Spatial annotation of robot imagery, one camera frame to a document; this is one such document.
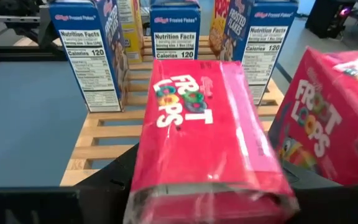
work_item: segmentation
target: floor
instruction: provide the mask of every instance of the floor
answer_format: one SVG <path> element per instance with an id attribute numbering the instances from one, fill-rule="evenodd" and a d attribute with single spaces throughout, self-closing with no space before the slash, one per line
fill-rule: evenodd
<path id="1" fill-rule="evenodd" d="M 208 35 L 210 1 L 200 0 L 201 35 Z M 305 20 L 295 20 L 272 75 L 281 91 L 288 88 L 283 73 L 293 76 L 307 45 L 323 52 L 358 49 L 358 27 L 347 23 L 342 41 L 321 40 L 304 29 Z M 8 32 L 0 45 L 18 39 Z M 59 185 L 85 116 L 67 62 L 0 63 L 0 187 Z"/>

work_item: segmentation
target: wooden pallet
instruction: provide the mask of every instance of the wooden pallet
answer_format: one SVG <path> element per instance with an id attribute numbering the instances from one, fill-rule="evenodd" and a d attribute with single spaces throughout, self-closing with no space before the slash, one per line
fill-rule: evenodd
<path id="1" fill-rule="evenodd" d="M 36 45 L 31 40 L 22 39 L 16 45 Z M 152 69 L 152 51 L 150 37 L 144 38 L 144 62 L 131 65 L 129 74 L 128 106 L 144 106 L 147 101 L 147 80 Z M 208 46 L 208 36 L 200 37 L 199 59 L 215 59 Z M 273 117 L 283 100 L 283 94 L 271 80 L 267 87 L 262 105 L 257 108 L 262 126 L 267 132 L 272 124 Z M 140 136 L 141 125 L 105 126 L 110 121 L 142 121 L 144 109 L 131 110 L 123 113 L 89 113 L 85 119 L 80 136 L 76 142 L 73 154 L 68 161 L 66 171 L 60 185 L 75 185 L 81 180 L 94 174 L 93 161 L 114 159 L 130 149 L 132 145 L 99 145 L 99 140 L 107 138 L 135 138 Z"/>

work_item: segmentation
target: black machine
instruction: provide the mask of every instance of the black machine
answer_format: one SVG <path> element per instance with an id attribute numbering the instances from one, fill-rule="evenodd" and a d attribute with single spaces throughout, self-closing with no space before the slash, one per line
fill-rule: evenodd
<path id="1" fill-rule="evenodd" d="M 0 0 L 0 22 L 39 45 L 0 47 L 0 61 L 66 60 L 62 48 L 53 43 L 58 35 L 42 0 Z"/>
<path id="2" fill-rule="evenodd" d="M 0 223 L 122 223 L 138 145 L 74 187 L 0 189 Z M 287 224 L 358 224 L 358 186 L 284 163 L 301 212 Z"/>
<path id="3" fill-rule="evenodd" d="M 355 0 L 316 0 L 305 27 L 319 38 L 336 38 L 354 4 Z"/>

